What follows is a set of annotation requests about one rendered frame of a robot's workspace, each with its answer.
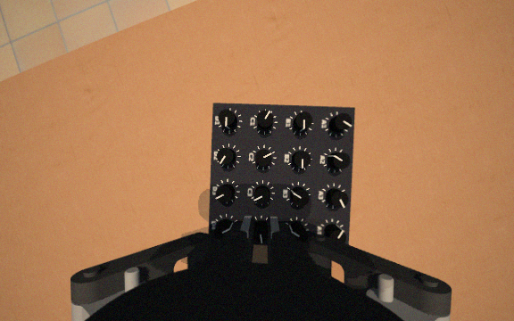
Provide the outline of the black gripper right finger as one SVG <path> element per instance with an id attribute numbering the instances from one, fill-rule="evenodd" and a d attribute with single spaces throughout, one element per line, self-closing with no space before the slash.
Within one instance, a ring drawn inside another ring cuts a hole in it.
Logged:
<path id="1" fill-rule="evenodd" d="M 297 241 L 287 224 L 268 216 L 268 263 L 342 283 L 331 276 L 331 260 L 343 268 L 343 284 L 404 321 L 450 321 L 452 288 L 446 282 L 324 235 L 312 235 L 308 243 Z"/>

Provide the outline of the black knob box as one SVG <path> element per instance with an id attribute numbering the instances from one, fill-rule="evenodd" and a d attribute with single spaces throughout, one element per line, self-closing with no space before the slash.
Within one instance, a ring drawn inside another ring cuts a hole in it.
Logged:
<path id="1" fill-rule="evenodd" d="M 355 107 L 213 103 L 211 240 L 254 216 L 253 244 L 268 245 L 269 216 L 297 241 L 349 244 L 354 118 Z"/>

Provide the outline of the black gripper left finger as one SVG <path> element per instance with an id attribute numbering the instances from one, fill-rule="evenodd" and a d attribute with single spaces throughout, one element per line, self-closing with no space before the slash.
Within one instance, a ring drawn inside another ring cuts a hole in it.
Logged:
<path id="1" fill-rule="evenodd" d="M 245 216 L 222 239 L 212 241 L 211 235 L 199 232 L 80 270 L 70 278 L 72 321 L 85 321 L 124 292 L 173 273 L 185 257 L 188 268 L 252 262 L 253 229 L 254 216 Z"/>

